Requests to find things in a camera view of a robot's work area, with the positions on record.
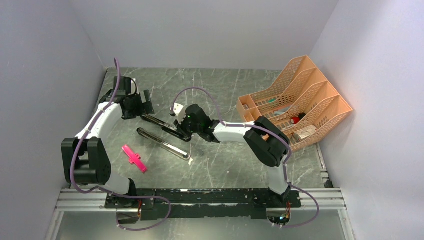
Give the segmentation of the black stapler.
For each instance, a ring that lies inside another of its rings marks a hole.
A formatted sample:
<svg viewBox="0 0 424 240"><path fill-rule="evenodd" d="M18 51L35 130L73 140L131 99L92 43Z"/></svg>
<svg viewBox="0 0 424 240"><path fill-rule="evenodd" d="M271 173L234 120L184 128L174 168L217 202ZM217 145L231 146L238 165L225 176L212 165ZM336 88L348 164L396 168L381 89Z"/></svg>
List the black stapler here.
<svg viewBox="0 0 424 240"><path fill-rule="evenodd" d="M158 118L156 118L154 116L151 116L149 114L146 114L146 115L142 115L141 118L144 121L147 121L149 123L152 123L154 125L157 125L157 126L161 127L161 129L164 132L166 132L166 133L168 133L168 134L170 134L170 135L172 135L172 136L174 136L174 137L176 137L176 138L178 138L178 139L180 139L180 140L182 140L184 142L190 142L192 140L192 137L191 136L186 136L183 133L178 132L177 131L177 128L175 126L173 126L173 125L171 125L171 124L169 124L167 122L164 122L164 121L162 121L162 120L160 120L160 119L158 119Z"/></svg>

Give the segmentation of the beige stapler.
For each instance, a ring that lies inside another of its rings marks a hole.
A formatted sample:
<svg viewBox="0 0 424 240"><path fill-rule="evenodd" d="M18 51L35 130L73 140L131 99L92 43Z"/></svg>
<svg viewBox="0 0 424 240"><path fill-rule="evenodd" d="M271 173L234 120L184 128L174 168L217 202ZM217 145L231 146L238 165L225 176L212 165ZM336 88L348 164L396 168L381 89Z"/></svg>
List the beige stapler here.
<svg viewBox="0 0 424 240"><path fill-rule="evenodd" d="M177 156L178 158L180 158L184 161L189 161L191 159L191 155L188 152L179 149L178 147L168 143L167 141L165 141L161 137L145 130L144 128L139 127L139 128L137 128L136 131L140 136L142 136L146 139L149 139L149 140L153 141L154 143L159 144L162 149L172 153L173 155Z"/></svg>

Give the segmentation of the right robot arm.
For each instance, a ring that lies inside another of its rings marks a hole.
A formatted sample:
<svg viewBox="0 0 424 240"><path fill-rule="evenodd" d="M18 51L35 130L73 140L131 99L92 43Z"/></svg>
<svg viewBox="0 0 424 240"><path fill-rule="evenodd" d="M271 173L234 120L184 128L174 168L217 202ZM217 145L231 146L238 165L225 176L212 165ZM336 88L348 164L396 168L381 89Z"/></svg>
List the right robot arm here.
<svg viewBox="0 0 424 240"><path fill-rule="evenodd" d="M212 120L197 104L184 106L175 103L170 108L175 117L174 125L187 137L199 135L209 143L246 143L257 159L267 167L270 202L282 207L289 200L291 187L284 175L284 160L289 154L289 139L267 118L259 117L250 122Z"/></svg>

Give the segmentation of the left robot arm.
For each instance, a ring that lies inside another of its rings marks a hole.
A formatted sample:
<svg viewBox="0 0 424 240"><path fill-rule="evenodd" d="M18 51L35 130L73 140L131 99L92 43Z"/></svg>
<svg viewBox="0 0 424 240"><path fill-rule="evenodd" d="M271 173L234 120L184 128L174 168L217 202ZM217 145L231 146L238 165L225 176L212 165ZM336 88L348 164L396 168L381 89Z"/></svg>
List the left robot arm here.
<svg viewBox="0 0 424 240"><path fill-rule="evenodd" d="M115 76L113 89L98 102L97 110L85 128L61 143L64 176L69 184L102 188L119 194L126 208L139 200L135 183L112 170L103 140L119 121L153 114L150 92L140 92L134 78Z"/></svg>

